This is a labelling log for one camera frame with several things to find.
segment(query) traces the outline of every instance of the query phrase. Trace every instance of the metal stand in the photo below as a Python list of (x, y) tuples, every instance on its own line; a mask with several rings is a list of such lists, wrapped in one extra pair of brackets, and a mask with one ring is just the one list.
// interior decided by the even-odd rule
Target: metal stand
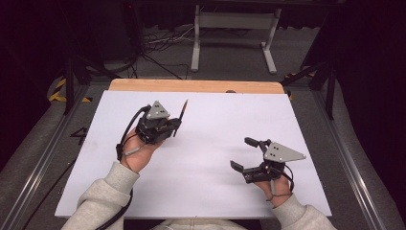
[(317, 71), (312, 81), (308, 84), (311, 90), (320, 90), (325, 82), (327, 83), (327, 97), (326, 97), (326, 112), (330, 120), (334, 120), (332, 116), (332, 104), (334, 99), (334, 86), (336, 79), (336, 71), (334, 70), (331, 62), (320, 62), (310, 66), (296, 75), (288, 75), (289, 78), (280, 81), (282, 86), (287, 86), (290, 83), (297, 81), (308, 74)]
[(81, 51), (77, 44), (75, 33), (72, 31), (67, 19), (63, 17), (64, 12), (59, 4), (58, 1), (41, 0), (37, 5), (37, 9), (48, 21), (55, 23), (55, 29), (58, 31), (62, 54), (65, 58), (67, 95), (64, 115), (66, 115), (75, 104), (74, 77), (77, 78), (80, 85), (88, 85), (92, 80), (86, 69), (87, 66), (105, 74), (110, 79), (120, 79), (121, 77), (80, 55)]
[(200, 56), (200, 28), (238, 28), (238, 29), (259, 29), (269, 30), (266, 42), (261, 43), (261, 49), (269, 69), (269, 73), (277, 74), (274, 59), (272, 59), (269, 48), (274, 38), (280, 18), (281, 9), (275, 13), (231, 13), (231, 12), (201, 12), (196, 6), (194, 13), (194, 44), (192, 54), (192, 72), (199, 70)]

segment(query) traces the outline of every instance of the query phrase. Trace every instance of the left hand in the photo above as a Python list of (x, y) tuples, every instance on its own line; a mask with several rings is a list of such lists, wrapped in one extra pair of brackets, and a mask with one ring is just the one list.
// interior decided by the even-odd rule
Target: left hand
[(138, 151), (125, 156), (123, 154), (122, 157), (122, 165), (126, 166), (127, 168), (131, 169), (135, 173), (139, 173), (149, 162), (152, 157), (152, 154), (164, 143), (161, 141), (154, 145), (145, 145), (145, 143), (135, 135), (135, 128), (133, 128), (126, 136), (125, 136), (125, 145), (123, 152), (128, 152), (137, 148), (140, 148)]

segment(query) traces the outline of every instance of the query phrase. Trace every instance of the wooden table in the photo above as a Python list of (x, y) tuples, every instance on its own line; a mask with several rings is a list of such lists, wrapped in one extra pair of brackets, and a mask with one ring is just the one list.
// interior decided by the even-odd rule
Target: wooden table
[(231, 81), (231, 80), (144, 80), (116, 79), (108, 90), (151, 91), (151, 92), (208, 92), (222, 93), (230, 90), (236, 93), (283, 94), (278, 82)]

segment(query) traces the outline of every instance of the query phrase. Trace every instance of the right hand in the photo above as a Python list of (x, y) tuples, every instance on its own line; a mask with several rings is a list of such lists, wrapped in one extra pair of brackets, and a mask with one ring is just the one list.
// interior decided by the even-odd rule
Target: right hand
[(271, 199), (271, 203), (272, 205), (274, 205), (274, 208), (281, 206), (285, 201), (287, 201), (290, 198), (289, 194), (291, 194), (291, 192), (289, 188), (289, 181), (283, 175), (281, 176), (281, 178), (275, 180), (275, 195), (277, 196), (272, 195), (271, 182), (261, 181), (255, 182), (255, 184), (260, 189), (263, 190), (263, 192), (266, 195), (266, 198)]

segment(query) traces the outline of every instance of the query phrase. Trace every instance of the person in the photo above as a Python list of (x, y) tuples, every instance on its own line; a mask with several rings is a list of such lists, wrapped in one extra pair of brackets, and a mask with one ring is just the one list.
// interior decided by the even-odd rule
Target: person
[[(126, 135), (124, 152), (137, 148), (121, 162), (114, 162), (106, 178), (98, 179), (79, 198), (78, 209), (66, 221), (63, 230), (98, 229), (114, 217), (130, 200), (130, 191), (140, 177), (140, 171), (148, 164), (152, 154), (162, 145), (144, 145), (131, 130)], [(320, 211), (311, 205), (303, 206), (294, 194), (290, 193), (289, 182), (285, 177), (275, 180), (275, 194), (272, 195), (269, 181), (257, 182), (264, 195), (273, 205), (273, 213), (280, 221), (283, 230), (335, 229)], [(124, 218), (119, 218), (108, 229), (123, 229)], [(155, 228), (158, 229), (245, 229), (234, 222), (223, 219), (168, 219)]]

